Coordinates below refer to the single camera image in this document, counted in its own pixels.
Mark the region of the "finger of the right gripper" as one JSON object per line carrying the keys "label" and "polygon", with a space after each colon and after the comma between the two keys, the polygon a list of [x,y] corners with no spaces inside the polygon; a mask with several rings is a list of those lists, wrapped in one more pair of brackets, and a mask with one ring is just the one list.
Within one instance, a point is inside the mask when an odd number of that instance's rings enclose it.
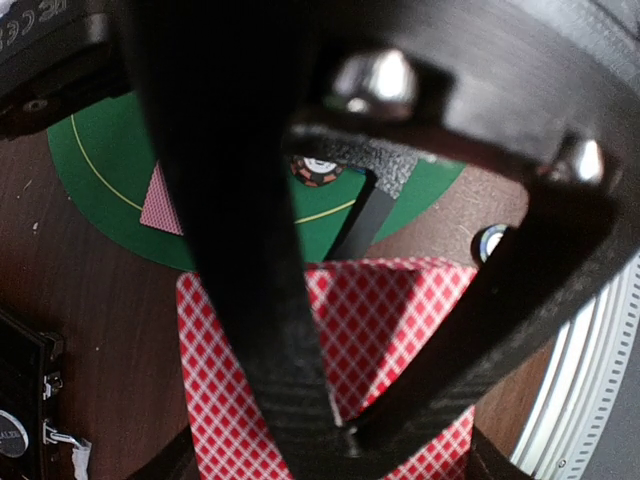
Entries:
{"label": "finger of the right gripper", "polygon": [[320,371],[300,260],[287,256],[284,458],[291,468],[393,468],[519,366],[625,262],[625,128],[573,125],[550,137],[481,139],[426,125],[353,133],[298,123],[285,146],[362,155],[401,168],[411,151],[472,163],[521,182],[528,211],[395,383],[337,426]]}
{"label": "finger of the right gripper", "polygon": [[123,1],[119,32],[174,205],[230,346],[297,479],[344,479],[282,140],[306,94],[306,1]]}

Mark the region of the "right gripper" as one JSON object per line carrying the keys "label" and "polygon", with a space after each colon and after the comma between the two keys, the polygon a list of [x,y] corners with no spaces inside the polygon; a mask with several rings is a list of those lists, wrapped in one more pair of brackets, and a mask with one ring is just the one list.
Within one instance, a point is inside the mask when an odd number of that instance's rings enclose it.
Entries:
{"label": "right gripper", "polygon": [[321,1],[315,79],[391,47],[420,78],[399,123],[338,113],[312,97],[288,133],[302,152],[382,139],[485,165],[545,165],[568,138],[615,164],[639,161],[639,5],[635,1]]}

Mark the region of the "green poker chip stack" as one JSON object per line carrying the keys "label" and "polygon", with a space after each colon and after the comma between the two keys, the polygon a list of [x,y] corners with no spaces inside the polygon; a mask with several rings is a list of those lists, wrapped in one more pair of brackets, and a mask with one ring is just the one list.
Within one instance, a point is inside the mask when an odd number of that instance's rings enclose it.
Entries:
{"label": "green poker chip stack", "polygon": [[471,244],[471,254],[474,260],[479,264],[484,264],[503,236],[513,230],[514,227],[511,225],[494,224],[479,231]]}

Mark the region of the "orange chips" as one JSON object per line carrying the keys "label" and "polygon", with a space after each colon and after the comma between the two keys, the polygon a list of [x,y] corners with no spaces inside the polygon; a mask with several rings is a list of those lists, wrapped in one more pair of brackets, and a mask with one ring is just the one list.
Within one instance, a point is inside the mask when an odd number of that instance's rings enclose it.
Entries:
{"label": "orange chips", "polygon": [[299,182],[313,188],[333,183],[345,170],[343,165],[303,156],[292,156],[290,168]]}

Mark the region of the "red card being dealt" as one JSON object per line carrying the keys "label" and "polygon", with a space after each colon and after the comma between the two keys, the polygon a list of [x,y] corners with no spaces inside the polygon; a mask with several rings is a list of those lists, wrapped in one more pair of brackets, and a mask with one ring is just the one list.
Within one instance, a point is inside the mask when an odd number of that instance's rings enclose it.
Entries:
{"label": "red card being dealt", "polygon": [[149,228],[176,236],[183,235],[159,163],[153,169],[139,221]]}

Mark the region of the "red backed card deck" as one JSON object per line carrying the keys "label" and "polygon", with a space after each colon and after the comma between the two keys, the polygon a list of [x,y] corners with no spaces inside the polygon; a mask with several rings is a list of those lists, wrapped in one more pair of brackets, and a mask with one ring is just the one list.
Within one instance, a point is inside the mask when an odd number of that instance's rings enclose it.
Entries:
{"label": "red backed card deck", "polygon": [[[439,258],[312,264],[307,289],[343,419],[376,400],[430,340],[475,271]],[[176,284],[183,381],[204,479],[286,479],[289,471],[198,275]]]}

